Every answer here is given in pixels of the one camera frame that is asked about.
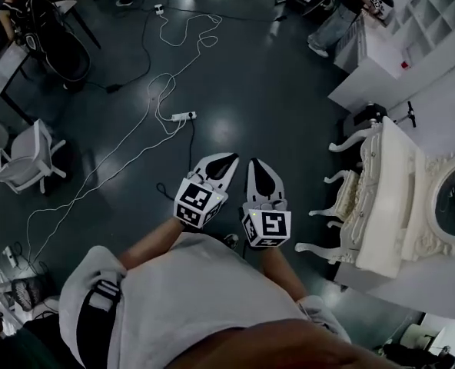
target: gray pants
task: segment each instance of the gray pants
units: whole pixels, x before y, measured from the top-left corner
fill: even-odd
[[[318,49],[326,50],[344,37],[345,32],[349,29],[356,16],[356,13],[339,4],[335,12],[315,33],[307,38],[308,43],[311,43]]]

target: drawer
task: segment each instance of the drawer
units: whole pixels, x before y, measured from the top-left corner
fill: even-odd
[[[377,189],[377,184],[367,187],[360,186],[357,189],[358,198],[356,207],[340,230],[340,239],[344,247],[359,249],[362,245]]]
[[[361,177],[363,186],[376,185],[381,171],[381,138],[382,131],[366,138],[360,147],[360,158],[363,161]]]

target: t-shirt sleeve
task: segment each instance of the t-shirt sleeve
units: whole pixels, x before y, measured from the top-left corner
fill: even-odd
[[[105,278],[119,285],[126,274],[121,262],[107,248],[95,246],[65,282],[58,304],[60,334],[81,364],[76,331],[82,303],[98,280]]]
[[[332,334],[336,334],[346,342],[350,343],[350,338],[344,327],[335,318],[334,314],[317,295],[310,295],[297,302],[301,311],[306,314],[308,320],[328,329]]]

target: white cabinet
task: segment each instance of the white cabinet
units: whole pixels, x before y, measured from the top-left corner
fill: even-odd
[[[344,108],[406,101],[455,66],[455,0],[401,1],[387,28],[362,16],[337,45],[335,64],[350,73],[329,95]]]

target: white t-shirt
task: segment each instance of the white t-shirt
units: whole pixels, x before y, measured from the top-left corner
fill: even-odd
[[[80,362],[78,316],[103,275],[117,278],[122,291],[108,368],[163,368],[208,335],[288,318],[309,318],[348,340],[319,297],[295,304],[221,242],[183,233],[168,253],[130,271],[106,248],[88,252],[66,281],[59,307],[62,339]]]

